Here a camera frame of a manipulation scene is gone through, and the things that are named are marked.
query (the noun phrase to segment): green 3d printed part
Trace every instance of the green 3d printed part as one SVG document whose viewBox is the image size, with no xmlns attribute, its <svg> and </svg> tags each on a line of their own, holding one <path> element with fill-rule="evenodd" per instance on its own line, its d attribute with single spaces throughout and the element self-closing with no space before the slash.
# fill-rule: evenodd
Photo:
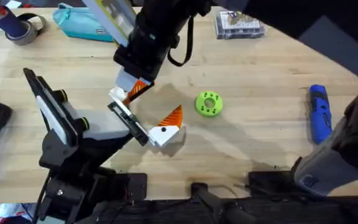
<svg viewBox="0 0 358 224">
<path fill-rule="evenodd" d="M 223 109 L 221 96 L 213 91 L 200 93 L 196 98 L 196 111 L 207 117 L 218 115 Z"/>
</svg>

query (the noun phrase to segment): blue handle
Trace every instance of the blue handle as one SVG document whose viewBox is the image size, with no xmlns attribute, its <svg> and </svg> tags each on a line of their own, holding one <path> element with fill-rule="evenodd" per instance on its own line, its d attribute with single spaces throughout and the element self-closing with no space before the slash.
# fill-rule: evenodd
<svg viewBox="0 0 358 224">
<path fill-rule="evenodd" d="M 311 136 L 314 143 L 322 143 L 333 131 L 327 91 L 322 85 L 312 85 L 310 96 Z"/>
</svg>

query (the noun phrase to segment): teal pouch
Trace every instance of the teal pouch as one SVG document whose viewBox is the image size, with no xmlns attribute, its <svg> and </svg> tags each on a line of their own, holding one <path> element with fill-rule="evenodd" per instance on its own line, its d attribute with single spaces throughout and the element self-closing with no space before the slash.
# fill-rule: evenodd
<svg viewBox="0 0 358 224">
<path fill-rule="evenodd" d="M 53 20 L 69 37 L 113 42 L 112 35 L 98 22 L 87 7 L 71 7 L 60 3 Z"/>
</svg>

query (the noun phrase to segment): gray fabric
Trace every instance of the gray fabric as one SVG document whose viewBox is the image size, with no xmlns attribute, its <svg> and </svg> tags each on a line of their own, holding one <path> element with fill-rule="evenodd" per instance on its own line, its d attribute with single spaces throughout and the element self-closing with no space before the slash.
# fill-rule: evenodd
<svg viewBox="0 0 358 224">
<path fill-rule="evenodd" d="M 358 169 L 332 150 L 335 138 L 346 131 L 345 124 L 346 118 L 343 118 L 324 142 L 302 158 L 294 173 L 296 185 L 312 194 L 327 196 L 332 190 L 358 180 Z"/>
</svg>

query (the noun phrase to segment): wooden table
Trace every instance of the wooden table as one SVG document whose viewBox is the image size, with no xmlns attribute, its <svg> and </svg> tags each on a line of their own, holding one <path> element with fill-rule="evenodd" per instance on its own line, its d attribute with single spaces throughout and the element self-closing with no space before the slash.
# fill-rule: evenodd
<svg viewBox="0 0 358 224">
<path fill-rule="evenodd" d="M 55 9 L 18 9 L 46 17 L 49 28 L 18 47 L 0 32 L 0 102 L 14 113 L 0 138 L 0 202 L 36 201 L 47 171 L 38 165 L 46 130 L 22 73 L 31 68 L 54 89 L 64 88 L 77 109 L 108 110 L 108 91 L 120 66 L 114 44 L 67 37 L 52 21 Z M 358 93 L 358 78 L 303 44 L 268 27 L 254 40 L 216 40 L 213 15 L 197 17 L 194 51 L 182 68 L 165 62 L 154 88 L 132 105 L 148 127 L 179 104 L 185 130 L 165 149 L 131 141 L 104 164 L 122 172 L 145 172 L 148 199 L 186 198 L 192 182 L 206 182 L 221 197 L 244 197 L 252 170 L 289 169 L 309 154 L 306 93 L 319 83 L 329 93 L 333 123 Z M 185 56 L 186 28 L 173 57 Z M 218 92 L 224 110 L 203 118 L 195 97 Z M 333 195 L 358 195 L 358 181 Z"/>
</svg>

